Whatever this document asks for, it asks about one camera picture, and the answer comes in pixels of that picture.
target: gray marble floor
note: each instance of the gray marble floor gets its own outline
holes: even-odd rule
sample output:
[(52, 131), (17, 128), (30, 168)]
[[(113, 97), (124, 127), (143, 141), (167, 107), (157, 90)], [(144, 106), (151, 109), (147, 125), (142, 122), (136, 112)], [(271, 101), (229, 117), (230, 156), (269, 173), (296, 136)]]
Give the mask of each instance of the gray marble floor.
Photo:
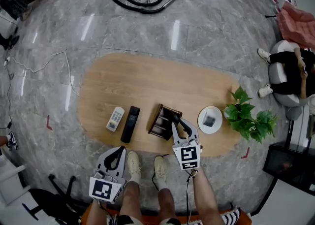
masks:
[[(78, 93), (86, 68), (97, 58), (116, 52), (186, 62), (233, 76), (253, 97), (255, 113), (271, 109), (278, 115), (276, 138), (268, 137), (263, 144), (241, 139), (228, 154), (203, 158), (202, 165), (220, 206), (233, 202), (250, 212), (272, 180), (262, 171), (268, 146), (284, 140), (287, 133), (283, 107), (272, 96), (259, 99), (256, 94), (268, 82), (266, 63), (256, 49), (270, 49), (279, 33), (274, 21), (264, 18), (266, 13), (271, 13), (266, 0), (177, 0), (156, 15), (124, 10), (111, 0), (39, 0), (20, 25), (21, 38), (8, 54), (37, 69), (52, 53), (66, 51)], [(32, 187), (54, 192), (47, 178), (50, 173), (64, 187), (75, 175), (78, 181), (72, 196), (89, 200), (89, 177), (98, 156), (109, 147), (89, 138), (78, 121), (78, 98), (74, 93), (67, 96), (69, 76), (64, 55), (56, 56), (36, 74), (13, 62), (8, 68), (14, 73), (10, 90), (12, 129), (20, 150), (7, 153), (17, 164), (26, 166), (24, 176)], [(0, 78), (0, 123), (5, 126), (9, 122), (9, 81), (3, 66)], [(52, 130), (46, 127), (47, 115)], [(248, 147), (248, 158), (241, 159)], [(151, 183), (156, 154), (140, 152), (139, 156), (142, 207), (157, 210), (157, 192)], [(166, 159), (172, 172), (167, 183), (176, 210), (185, 211), (187, 174), (180, 171), (173, 155)], [(192, 198), (191, 186), (189, 195)]]

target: vacuum hose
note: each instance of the vacuum hose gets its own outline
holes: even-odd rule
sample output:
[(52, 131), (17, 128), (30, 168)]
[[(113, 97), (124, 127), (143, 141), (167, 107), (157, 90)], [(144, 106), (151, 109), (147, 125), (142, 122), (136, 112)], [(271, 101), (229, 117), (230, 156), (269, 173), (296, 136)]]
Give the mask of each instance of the vacuum hose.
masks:
[[(162, 6), (161, 8), (159, 9), (156, 9), (156, 10), (145, 10), (144, 8), (140, 9), (140, 8), (137, 8), (137, 7), (133, 7), (133, 6), (129, 6), (129, 5), (126, 5), (118, 0), (113, 0), (116, 4), (120, 5), (121, 7), (123, 8), (126, 8), (128, 10), (133, 10), (133, 11), (137, 11), (137, 12), (140, 12), (140, 13), (143, 13), (143, 14), (154, 14), (154, 13), (158, 13), (158, 12), (161, 12), (165, 9), (164, 6)], [(155, 6), (157, 4), (159, 4), (160, 2), (162, 2), (163, 0), (157, 0), (155, 2), (152, 2), (152, 3), (142, 3), (142, 2), (136, 2), (134, 0), (127, 0), (128, 2), (136, 5), (136, 6), (142, 6), (142, 7), (151, 7), (151, 6)]]

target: shorts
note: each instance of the shorts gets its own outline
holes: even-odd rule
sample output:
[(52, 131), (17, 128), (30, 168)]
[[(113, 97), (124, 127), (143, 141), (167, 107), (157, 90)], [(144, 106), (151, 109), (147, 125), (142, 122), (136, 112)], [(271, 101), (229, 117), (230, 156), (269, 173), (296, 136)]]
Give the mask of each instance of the shorts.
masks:
[[(116, 225), (143, 225), (135, 217), (129, 215), (121, 215), (118, 217)], [(181, 225), (181, 222), (178, 219), (170, 218), (160, 222), (159, 225)]]

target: white sock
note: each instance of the white sock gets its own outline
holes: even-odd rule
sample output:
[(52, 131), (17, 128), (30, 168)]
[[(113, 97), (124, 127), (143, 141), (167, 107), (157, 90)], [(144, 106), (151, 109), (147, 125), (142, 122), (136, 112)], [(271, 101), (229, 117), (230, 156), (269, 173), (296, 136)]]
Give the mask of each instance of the white sock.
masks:
[(162, 177), (158, 177), (157, 178), (157, 188), (158, 188), (159, 191), (161, 191), (164, 188), (168, 189), (168, 187), (166, 185), (166, 182), (165, 182), (165, 180)]
[(138, 183), (138, 184), (139, 184), (140, 178), (141, 178), (140, 173), (134, 172), (134, 173), (131, 175), (131, 179), (130, 179), (129, 181), (134, 181), (135, 183)]

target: remote control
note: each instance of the remote control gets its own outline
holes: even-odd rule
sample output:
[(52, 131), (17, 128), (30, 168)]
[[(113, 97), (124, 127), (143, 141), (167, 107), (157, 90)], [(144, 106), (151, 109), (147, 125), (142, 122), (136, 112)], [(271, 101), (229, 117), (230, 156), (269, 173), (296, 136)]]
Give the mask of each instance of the remote control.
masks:
[(125, 127), (123, 130), (123, 134), (121, 137), (121, 141), (124, 143), (130, 143), (131, 140), (131, 136), (133, 133), (133, 129), (136, 125), (137, 119), (138, 119), (138, 115), (139, 115), (140, 109), (134, 106), (130, 107), (128, 116), (127, 116), (127, 120), (125, 123)]
[(111, 115), (106, 128), (108, 128), (111, 131), (115, 131), (117, 129), (117, 126), (120, 122), (120, 120), (122, 119), (123, 115), (124, 115), (124, 109), (121, 107), (116, 107), (114, 109), (113, 114)]

